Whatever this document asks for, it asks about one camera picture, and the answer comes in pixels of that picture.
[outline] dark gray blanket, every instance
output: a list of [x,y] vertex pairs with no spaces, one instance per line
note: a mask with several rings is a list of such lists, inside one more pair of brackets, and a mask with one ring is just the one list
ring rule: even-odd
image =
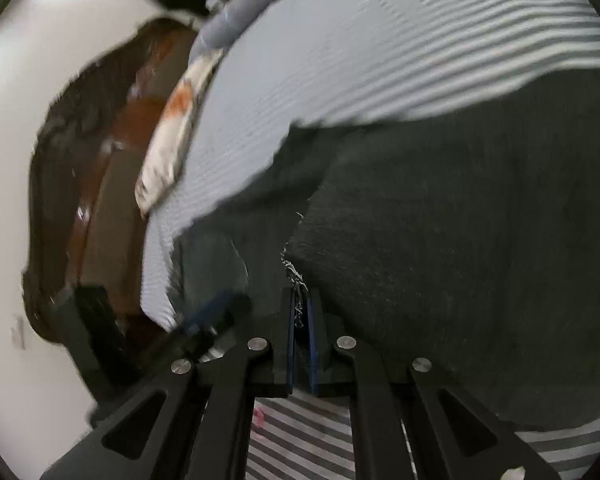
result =
[[[431,359],[520,426],[599,413],[599,72],[428,120],[292,129],[179,238],[174,300],[235,286],[275,311],[290,237],[286,257],[352,335]],[[200,264],[225,257],[238,270],[221,280]]]

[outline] pillow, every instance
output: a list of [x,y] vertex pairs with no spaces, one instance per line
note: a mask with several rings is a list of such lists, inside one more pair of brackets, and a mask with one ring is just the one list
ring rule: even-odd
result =
[[264,10],[276,0],[231,0],[198,33],[191,47],[189,63],[202,52],[212,48],[226,48],[234,44],[242,33],[255,22]]
[[136,181],[136,202],[144,216],[176,181],[205,89],[221,57],[222,50],[198,56],[164,107]]

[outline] gray striped fabric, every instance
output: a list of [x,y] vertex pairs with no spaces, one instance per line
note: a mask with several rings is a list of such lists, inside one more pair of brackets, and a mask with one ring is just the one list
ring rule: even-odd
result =
[[[166,287],[174,237],[266,168],[293,121],[432,116],[510,92],[552,70],[583,67],[600,67],[600,18],[587,0],[278,0],[218,69],[181,180],[152,213],[144,311],[161,326],[173,326]],[[337,472],[325,467],[335,463],[325,456],[350,459],[334,452],[350,449],[342,447],[347,432],[341,419],[326,423],[323,412],[307,405],[299,413],[291,408],[296,398],[262,405],[280,431],[276,413],[288,426],[297,419],[288,438],[318,443],[325,455],[260,430],[260,440],[252,440],[250,478],[348,478],[347,463]],[[563,478],[579,478],[600,451],[600,420],[523,438]]]
[[[355,478],[349,410],[294,391],[288,399],[259,399],[251,426],[246,478]],[[580,428],[518,435],[555,467],[579,479],[600,453],[600,418]]]

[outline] metal screw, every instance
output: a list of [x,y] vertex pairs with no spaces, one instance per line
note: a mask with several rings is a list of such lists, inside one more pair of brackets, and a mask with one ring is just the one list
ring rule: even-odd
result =
[[269,343],[267,343],[267,340],[263,337],[252,337],[249,339],[247,346],[249,350],[257,352],[258,350],[264,350],[268,344]]
[[342,348],[343,350],[351,350],[356,346],[356,340],[350,335],[344,335],[338,338],[336,345],[338,345],[338,348]]
[[187,359],[178,359],[171,363],[171,371],[174,374],[184,375],[188,373],[189,370],[191,370],[191,361]]
[[507,469],[500,480],[525,480],[525,468],[520,466],[515,469]]
[[417,357],[411,363],[413,369],[417,372],[422,372],[423,374],[431,370],[431,361],[429,361],[426,357]]

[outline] white fabric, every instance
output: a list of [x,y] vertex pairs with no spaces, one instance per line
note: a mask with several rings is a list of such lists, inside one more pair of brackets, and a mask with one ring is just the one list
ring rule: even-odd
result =
[[204,93],[222,50],[198,56],[171,93],[155,127],[136,182],[142,215],[160,201],[176,180],[189,147]]

